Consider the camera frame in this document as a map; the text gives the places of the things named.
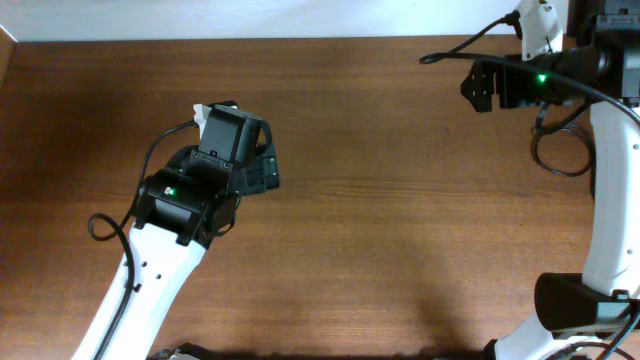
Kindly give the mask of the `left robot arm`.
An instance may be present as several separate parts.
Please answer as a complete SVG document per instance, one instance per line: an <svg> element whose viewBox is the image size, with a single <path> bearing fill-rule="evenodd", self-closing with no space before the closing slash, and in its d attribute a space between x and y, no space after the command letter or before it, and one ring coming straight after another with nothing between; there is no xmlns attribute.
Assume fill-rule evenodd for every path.
<svg viewBox="0 0 640 360"><path fill-rule="evenodd" d="M160 134L195 128L198 143L178 150L156 173L139 175L124 218L90 216L112 228L123 256L74 353L77 359L144 359L176 296L214 239L236 223L246 196L280 185L269 123L234 101L196 104L191 120Z"/></svg>

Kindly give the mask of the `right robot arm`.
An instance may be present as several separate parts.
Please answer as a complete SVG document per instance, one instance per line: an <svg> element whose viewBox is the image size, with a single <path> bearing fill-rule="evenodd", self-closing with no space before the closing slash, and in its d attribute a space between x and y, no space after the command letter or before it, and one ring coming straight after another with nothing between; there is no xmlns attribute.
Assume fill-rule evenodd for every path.
<svg viewBox="0 0 640 360"><path fill-rule="evenodd" d="M505 109L578 101L590 130L569 116L537 122L534 133L583 137L594 222L583 270L541 275L534 313L482 355L573 359L596 348L608 358L639 329L639 5L573 1L560 14L553 1L522 1L503 21L516 30L521 52L473 55L462 94L479 112L491 110L493 96Z"/></svg>

